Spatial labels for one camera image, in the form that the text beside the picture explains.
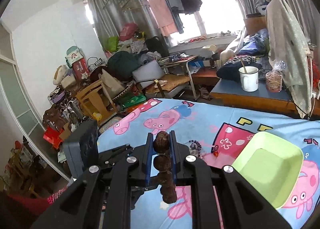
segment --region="walnut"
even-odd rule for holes
[[[168,195],[168,196],[162,196],[162,200],[164,203],[167,203],[167,204],[173,204],[173,203],[176,203],[178,198],[177,198],[177,194],[176,192],[174,192],[173,194],[171,195]]]
[[[170,186],[173,184],[172,173],[169,171],[159,172],[157,175],[159,184],[162,186]]]
[[[153,142],[153,149],[157,153],[165,153],[169,149],[169,134],[161,131],[158,132],[156,139]]]
[[[168,196],[173,194],[176,191],[176,185],[175,184],[171,184],[170,186],[162,186],[160,188],[160,193],[163,196]]]
[[[153,166],[160,172],[165,172],[171,167],[170,159],[165,155],[158,155],[153,160]]]

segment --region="light green bowl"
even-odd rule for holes
[[[271,133],[258,132],[232,166],[278,209],[290,196],[302,162],[299,147]]]

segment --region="bed sheet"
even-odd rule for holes
[[[98,139],[99,152],[129,143],[143,145],[148,132],[175,130],[179,143],[202,145],[201,158],[207,164],[231,165],[252,136],[266,131],[300,147],[304,154],[302,169],[292,194],[278,212],[293,229],[300,229],[319,202],[320,122],[296,120],[283,115],[193,103],[173,99],[150,99],[110,127]],[[211,147],[219,145],[219,156]],[[157,171],[152,167],[151,175]],[[131,212],[131,228],[191,229],[190,187],[177,187],[178,201],[168,205],[156,190],[145,192]]]

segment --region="gray fabric cover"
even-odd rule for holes
[[[270,52],[274,66],[283,60],[287,67],[281,72],[293,101],[306,114],[311,111],[311,85],[307,55],[310,54],[303,31],[285,0],[272,0],[267,6]],[[305,114],[297,108],[301,118]]]
[[[146,65],[143,65],[132,72],[133,79],[140,83],[142,88],[146,88],[147,86],[154,83],[153,81],[143,82],[147,80],[160,79],[164,76],[164,72],[162,68],[159,66],[156,60],[149,62]]]

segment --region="black keyboard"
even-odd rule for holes
[[[259,79],[266,79],[266,74],[272,71],[272,66],[269,63],[269,57],[264,56],[256,58],[256,62],[262,65],[262,68],[259,70]]]

